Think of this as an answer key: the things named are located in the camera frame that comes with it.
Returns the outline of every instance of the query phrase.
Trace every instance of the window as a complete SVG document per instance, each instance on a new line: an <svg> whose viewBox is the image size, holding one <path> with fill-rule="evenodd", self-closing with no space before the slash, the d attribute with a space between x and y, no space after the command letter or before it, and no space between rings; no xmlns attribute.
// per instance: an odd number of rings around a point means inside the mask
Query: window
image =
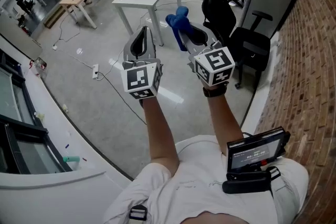
<svg viewBox="0 0 336 224"><path fill-rule="evenodd" d="M52 144L30 100L21 67L0 50L0 172L71 171Z"/></svg>

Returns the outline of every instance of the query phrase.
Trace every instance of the hand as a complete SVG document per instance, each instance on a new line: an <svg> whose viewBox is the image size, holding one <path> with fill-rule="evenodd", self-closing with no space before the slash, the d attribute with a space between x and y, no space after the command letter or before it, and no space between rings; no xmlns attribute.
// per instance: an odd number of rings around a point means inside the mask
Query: hand
<svg viewBox="0 0 336 224"><path fill-rule="evenodd" d="M207 89L207 90L209 90L209 91L212 91L212 90L215 90L215 89L218 88L218 85L209 86L208 84L206 84L206 83L203 81L203 79L200 78L200 80L201 80L201 82L202 82L202 84L203 84L204 89Z"/></svg>

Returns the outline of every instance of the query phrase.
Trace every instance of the window frame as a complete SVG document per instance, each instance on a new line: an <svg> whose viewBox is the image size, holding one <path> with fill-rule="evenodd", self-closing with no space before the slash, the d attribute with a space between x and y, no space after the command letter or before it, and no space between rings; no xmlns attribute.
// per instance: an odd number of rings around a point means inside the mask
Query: window frame
<svg viewBox="0 0 336 224"><path fill-rule="evenodd" d="M8 162L8 166L10 167L9 171L18 174L31 174L21 154L16 135L19 135L23 141L26 142L44 144L48 149L50 157L54 159L61 173L72 171L70 166L63 161L63 157L51 142L48 136L48 130L43 127L41 120L35 117L36 111L30 99L20 63L8 56L1 49L0 60L0 68L12 74L12 84L22 89L29 115L34 124L31 125L0 114L0 128L2 128L1 125L3 125L5 130L5 134L0 137L0 142L4 145L2 149L6 157L6 162Z"/></svg>

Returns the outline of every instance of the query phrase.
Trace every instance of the wristwatch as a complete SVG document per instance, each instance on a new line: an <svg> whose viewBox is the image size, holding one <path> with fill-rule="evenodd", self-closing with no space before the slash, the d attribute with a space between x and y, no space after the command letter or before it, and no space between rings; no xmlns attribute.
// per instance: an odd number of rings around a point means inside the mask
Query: wristwatch
<svg viewBox="0 0 336 224"><path fill-rule="evenodd" d="M227 85L228 85L228 82L225 81L225 82L219 84L218 88L213 89L213 90L205 89L203 87L204 96L208 97L208 98L211 98L211 97L216 97L216 96L220 96L222 94L225 94Z"/></svg>

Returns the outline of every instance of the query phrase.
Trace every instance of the small monitor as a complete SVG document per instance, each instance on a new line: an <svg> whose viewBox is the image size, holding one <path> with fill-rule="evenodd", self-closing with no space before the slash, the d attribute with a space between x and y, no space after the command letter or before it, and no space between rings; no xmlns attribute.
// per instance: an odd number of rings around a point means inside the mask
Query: small monitor
<svg viewBox="0 0 336 224"><path fill-rule="evenodd" d="M227 143L227 171L249 172L274 161L284 151L286 132L279 127L271 131Z"/></svg>

